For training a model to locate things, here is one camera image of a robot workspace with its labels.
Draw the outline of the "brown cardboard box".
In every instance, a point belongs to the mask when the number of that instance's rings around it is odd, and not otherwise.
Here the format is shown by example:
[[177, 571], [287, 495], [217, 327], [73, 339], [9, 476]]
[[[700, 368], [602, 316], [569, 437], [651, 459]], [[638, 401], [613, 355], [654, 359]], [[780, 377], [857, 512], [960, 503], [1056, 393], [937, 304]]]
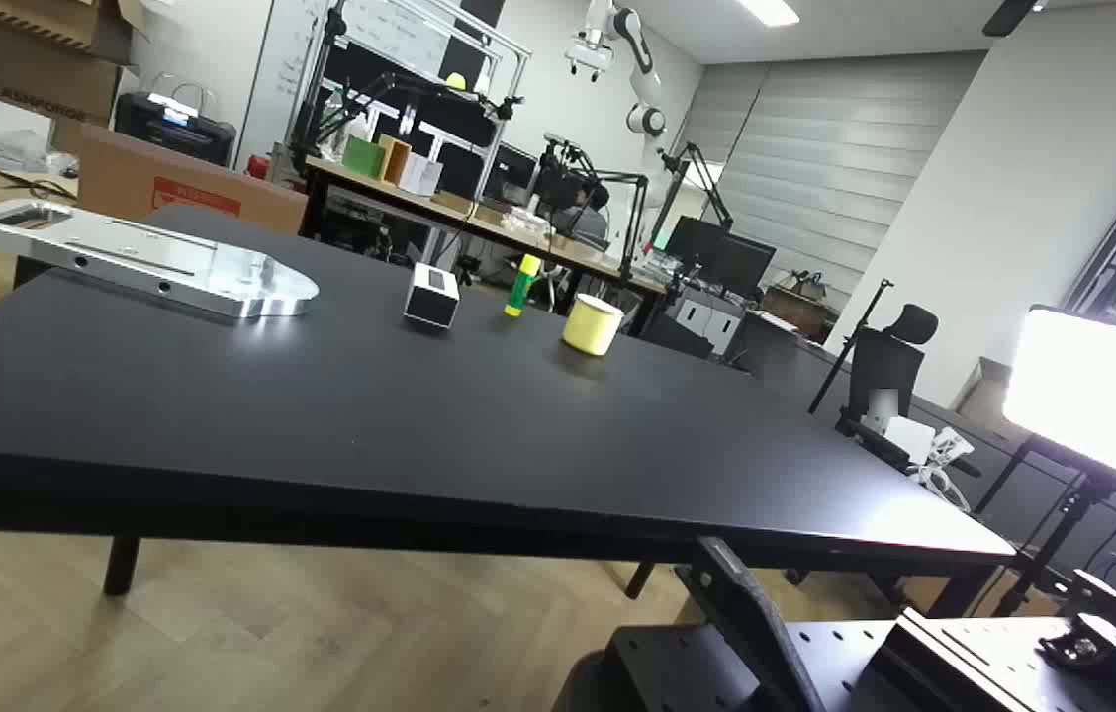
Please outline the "brown cardboard box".
[[121, 130], [78, 130], [78, 207], [114, 217], [152, 217], [200, 207], [276, 235], [299, 235], [309, 198], [206, 159], [191, 159]]

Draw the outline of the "black office chair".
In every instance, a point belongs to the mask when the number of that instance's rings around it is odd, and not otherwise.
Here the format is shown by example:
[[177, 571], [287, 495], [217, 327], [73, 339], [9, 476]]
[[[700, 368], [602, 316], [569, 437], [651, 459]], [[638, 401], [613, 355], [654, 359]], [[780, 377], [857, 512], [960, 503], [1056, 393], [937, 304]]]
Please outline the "black office chair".
[[832, 359], [824, 385], [808, 401], [808, 406], [820, 406], [837, 381], [846, 381], [846, 401], [837, 416], [838, 437], [877, 438], [867, 416], [884, 393], [895, 395], [892, 412], [907, 416], [928, 359], [928, 345], [937, 338], [937, 316], [913, 301], [907, 301], [892, 326], [877, 326], [877, 309], [887, 294], [892, 281], [879, 281], [857, 327], [845, 338], [845, 347]]

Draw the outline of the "green yellow glue stick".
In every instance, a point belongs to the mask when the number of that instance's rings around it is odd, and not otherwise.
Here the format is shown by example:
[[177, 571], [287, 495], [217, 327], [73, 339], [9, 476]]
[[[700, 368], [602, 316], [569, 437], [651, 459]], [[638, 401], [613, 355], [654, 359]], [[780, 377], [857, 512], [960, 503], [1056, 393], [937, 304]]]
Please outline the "green yellow glue stick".
[[512, 297], [502, 304], [502, 316], [522, 316], [527, 314], [527, 301], [531, 301], [531, 288], [534, 288], [538, 272], [541, 272], [541, 259], [522, 252], [518, 272], [512, 281]]

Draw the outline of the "bright white light panel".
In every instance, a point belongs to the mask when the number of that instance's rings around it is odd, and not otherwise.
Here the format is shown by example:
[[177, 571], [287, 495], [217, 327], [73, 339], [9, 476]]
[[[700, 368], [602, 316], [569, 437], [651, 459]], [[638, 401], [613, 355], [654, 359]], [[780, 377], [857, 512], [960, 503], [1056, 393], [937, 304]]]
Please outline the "bright white light panel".
[[1003, 416], [1116, 470], [1116, 326], [1031, 309]]

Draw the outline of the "yellow mug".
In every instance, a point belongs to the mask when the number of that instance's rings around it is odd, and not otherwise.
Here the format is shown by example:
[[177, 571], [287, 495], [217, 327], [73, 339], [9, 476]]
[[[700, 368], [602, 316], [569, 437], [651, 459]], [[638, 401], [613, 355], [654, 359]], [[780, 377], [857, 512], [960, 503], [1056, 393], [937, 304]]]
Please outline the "yellow mug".
[[564, 345], [582, 355], [607, 355], [626, 314], [602, 297], [577, 294], [564, 326]]

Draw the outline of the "black printer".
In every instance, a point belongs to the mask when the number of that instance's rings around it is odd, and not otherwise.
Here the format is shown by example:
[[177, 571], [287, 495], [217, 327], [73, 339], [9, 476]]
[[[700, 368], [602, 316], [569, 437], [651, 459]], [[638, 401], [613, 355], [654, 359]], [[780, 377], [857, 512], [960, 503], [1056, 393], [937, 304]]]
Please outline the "black printer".
[[169, 99], [169, 95], [152, 95], [152, 91], [123, 91], [114, 105], [114, 130], [206, 159], [216, 167], [229, 164], [234, 151], [234, 127], [206, 118], [202, 111]]

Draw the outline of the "black computer monitor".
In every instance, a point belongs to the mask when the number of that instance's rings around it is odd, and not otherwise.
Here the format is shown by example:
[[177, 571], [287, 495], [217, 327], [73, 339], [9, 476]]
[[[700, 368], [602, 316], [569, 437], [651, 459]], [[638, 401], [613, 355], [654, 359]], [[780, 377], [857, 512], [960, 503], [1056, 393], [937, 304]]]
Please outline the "black computer monitor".
[[775, 259], [771, 246], [738, 238], [700, 217], [683, 217], [667, 240], [667, 252], [679, 259], [684, 272], [754, 301], [763, 297], [762, 281]]

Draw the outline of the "small white black box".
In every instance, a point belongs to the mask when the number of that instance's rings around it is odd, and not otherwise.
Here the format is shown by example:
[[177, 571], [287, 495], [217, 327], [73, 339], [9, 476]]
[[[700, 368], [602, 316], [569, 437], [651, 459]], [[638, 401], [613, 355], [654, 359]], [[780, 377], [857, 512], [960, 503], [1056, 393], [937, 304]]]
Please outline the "small white black box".
[[427, 327], [453, 327], [457, 314], [461, 314], [461, 277], [453, 269], [415, 263], [403, 297], [403, 316]]

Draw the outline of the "silver metal plate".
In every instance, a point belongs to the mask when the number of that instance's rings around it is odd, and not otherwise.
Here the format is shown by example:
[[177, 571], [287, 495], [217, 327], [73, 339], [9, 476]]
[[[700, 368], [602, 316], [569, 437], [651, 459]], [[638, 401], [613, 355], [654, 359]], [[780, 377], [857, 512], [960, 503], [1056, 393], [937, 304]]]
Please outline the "silver metal plate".
[[225, 321], [295, 316], [321, 285], [247, 246], [111, 217], [49, 198], [0, 201], [0, 252], [67, 269]]

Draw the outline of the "black metal mount base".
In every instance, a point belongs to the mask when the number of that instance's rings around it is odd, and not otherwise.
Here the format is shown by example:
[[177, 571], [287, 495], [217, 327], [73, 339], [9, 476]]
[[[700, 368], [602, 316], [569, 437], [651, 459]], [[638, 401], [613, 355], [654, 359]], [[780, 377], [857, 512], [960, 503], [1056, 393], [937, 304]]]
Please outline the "black metal mount base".
[[1061, 617], [787, 620], [720, 544], [679, 571], [700, 620], [621, 627], [555, 712], [1116, 712], [1116, 588], [1077, 571]]

